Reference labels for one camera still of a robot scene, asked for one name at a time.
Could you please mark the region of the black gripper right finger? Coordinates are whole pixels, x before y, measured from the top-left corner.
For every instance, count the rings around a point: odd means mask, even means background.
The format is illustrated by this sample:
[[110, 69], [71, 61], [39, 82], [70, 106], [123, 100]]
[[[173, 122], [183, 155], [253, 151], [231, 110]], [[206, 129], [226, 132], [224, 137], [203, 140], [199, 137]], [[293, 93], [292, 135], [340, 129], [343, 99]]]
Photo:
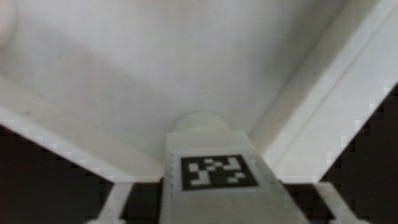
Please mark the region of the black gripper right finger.
[[372, 224], [356, 216], [329, 182], [288, 183], [285, 187], [309, 224]]

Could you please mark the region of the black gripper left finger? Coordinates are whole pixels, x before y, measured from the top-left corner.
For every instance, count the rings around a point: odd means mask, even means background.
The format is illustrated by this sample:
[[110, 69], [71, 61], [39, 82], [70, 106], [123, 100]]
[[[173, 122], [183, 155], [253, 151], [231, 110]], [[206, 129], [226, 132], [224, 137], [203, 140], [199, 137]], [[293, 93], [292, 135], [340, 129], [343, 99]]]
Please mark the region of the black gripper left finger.
[[118, 183], [87, 224], [158, 224], [162, 183]]

